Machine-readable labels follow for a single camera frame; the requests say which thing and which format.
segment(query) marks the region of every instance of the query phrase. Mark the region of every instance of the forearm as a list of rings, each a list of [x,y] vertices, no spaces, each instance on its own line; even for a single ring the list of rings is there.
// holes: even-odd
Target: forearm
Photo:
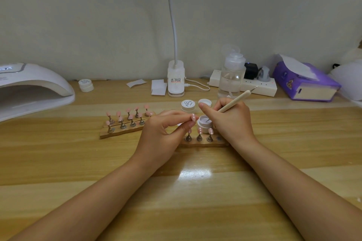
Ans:
[[[260,143],[234,145],[307,241],[357,240],[362,211]]]
[[[152,173],[131,159],[10,240],[93,241]]]

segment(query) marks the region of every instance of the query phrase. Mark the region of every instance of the tissue box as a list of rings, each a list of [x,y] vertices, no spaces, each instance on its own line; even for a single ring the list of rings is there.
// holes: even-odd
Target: tissue box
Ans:
[[[291,71],[284,61],[280,61],[274,69],[275,81],[293,100],[332,101],[334,94],[341,88],[341,85],[313,65],[303,64],[310,68],[317,80],[308,79]]]

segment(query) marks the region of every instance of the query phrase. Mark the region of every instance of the finger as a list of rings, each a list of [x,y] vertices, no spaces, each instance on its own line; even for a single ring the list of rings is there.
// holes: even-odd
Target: finger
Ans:
[[[186,121],[193,121],[197,120],[197,116],[195,114],[169,114],[167,116],[161,116],[161,123],[164,128],[169,126],[175,126],[177,124],[186,122]]]
[[[223,97],[223,98],[220,98],[215,106],[214,106],[214,110],[215,111],[218,111],[220,110],[223,106],[226,106],[227,104],[229,104],[230,102],[232,101],[232,98],[230,97]]]
[[[169,110],[169,111],[162,111],[158,115],[169,115],[169,114],[188,114],[188,113],[185,111]]]
[[[182,123],[175,129],[172,133],[170,133],[168,136],[174,140],[177,141],[178,144],[181,141],[181,139],[185,136],[185,134],[195,125],[196,122],[194,121],[188,121],[185,123]]]
[[[203,113],[206,114],[208,118],[210,118],[211,121],[215,121],[215,117],[221,114],[218,111],[215,111],[213,108],[210,108],[205,103],[199,103],[199,107],[201,111],[203,111]]]

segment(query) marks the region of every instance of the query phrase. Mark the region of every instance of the wooden handle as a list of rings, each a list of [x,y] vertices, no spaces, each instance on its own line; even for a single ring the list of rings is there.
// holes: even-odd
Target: wooden handle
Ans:
[[[242,101],[243,99],[247,98],[248,96],[251,95],[251,91],[247,90],[245,92],[243,92],[241,95],[239,95],[237,98],[235,98],[233,101],[231,101],[229,104],[226,104],[225,106],[223,106],[219,112],[224,113],[225,111],[227,111],[228,109],[232,108],[236,103]]]

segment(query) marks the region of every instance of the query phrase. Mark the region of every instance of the desk surface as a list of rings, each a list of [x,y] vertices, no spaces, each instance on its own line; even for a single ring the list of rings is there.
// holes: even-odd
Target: desk surface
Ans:
[[[100,140],[105,112],[149,103],[157,113],[181,98],[151,96],[151,83],[94,82],[68,106],[0,123],[0,240],[85,189],[134,152],[140,132]],[[362,109],[251,95],[257,138],[302,171],[362,208]],[[251,168],[230,147],[178,148],[129,200],[99,240],[302,240]]]

